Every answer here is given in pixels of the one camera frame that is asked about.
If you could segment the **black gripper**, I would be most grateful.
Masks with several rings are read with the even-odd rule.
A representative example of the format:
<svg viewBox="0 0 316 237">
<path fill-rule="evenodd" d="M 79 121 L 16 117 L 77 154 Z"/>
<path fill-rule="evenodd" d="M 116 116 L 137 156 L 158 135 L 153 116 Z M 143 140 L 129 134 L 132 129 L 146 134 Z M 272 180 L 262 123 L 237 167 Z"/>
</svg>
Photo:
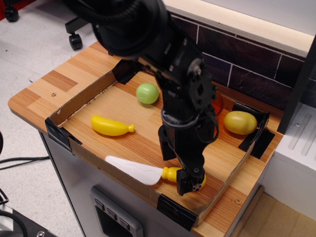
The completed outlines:
<svg viewBox="0 0 316 237">
<path fill-rule="evenodd" d="M 205 186 L 203 178 L 195 178 L 189 173 L 203 173 L 204 149 L 214 142 L 219 134 L 218 122 L 213 108 L 206 108 L 189 120 L 177 119 L 161 111 L 163 125 L 158 130 L 162 158 L 164 161 L 177 159 L 177 192 L 197 192 Z"/>
</svg>

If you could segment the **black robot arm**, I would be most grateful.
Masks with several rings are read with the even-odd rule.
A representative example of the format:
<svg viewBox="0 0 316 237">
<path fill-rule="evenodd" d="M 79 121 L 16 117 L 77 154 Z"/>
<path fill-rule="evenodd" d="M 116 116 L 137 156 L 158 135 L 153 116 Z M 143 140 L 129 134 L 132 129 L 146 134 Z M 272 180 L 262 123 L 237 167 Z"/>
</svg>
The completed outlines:
<svg viewBox="0 0 316 237">
<path fill-rule="evenodd" d="M 160 0 L 67 0 L 66 6 L 91 23 L 109 53 L 152 72 L 161 89 L 164 160 L 178 158 L 178 194 L 197 191 L 204 181 L 204 149 L 219 133 L 212 102 L 217 87 L 201 50 L 172 21 Z"/>
</svg>

